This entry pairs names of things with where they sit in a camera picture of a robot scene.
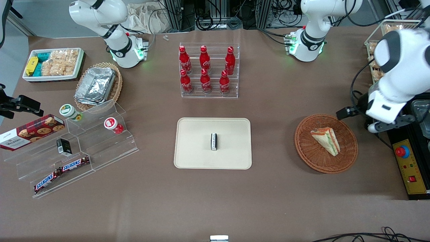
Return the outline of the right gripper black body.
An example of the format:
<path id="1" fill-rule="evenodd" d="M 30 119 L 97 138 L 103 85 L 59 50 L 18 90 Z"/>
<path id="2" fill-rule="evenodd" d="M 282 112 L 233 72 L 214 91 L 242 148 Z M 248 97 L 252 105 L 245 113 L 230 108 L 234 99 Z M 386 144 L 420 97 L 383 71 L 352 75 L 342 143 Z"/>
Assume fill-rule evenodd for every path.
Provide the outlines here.
<path id="1" fill-rule="evenodd" d="M 4 84 L 0 85 L 0 109 L 16 109 L 20 103 L 20 98 L 12 98 L 6 95 Z"/>

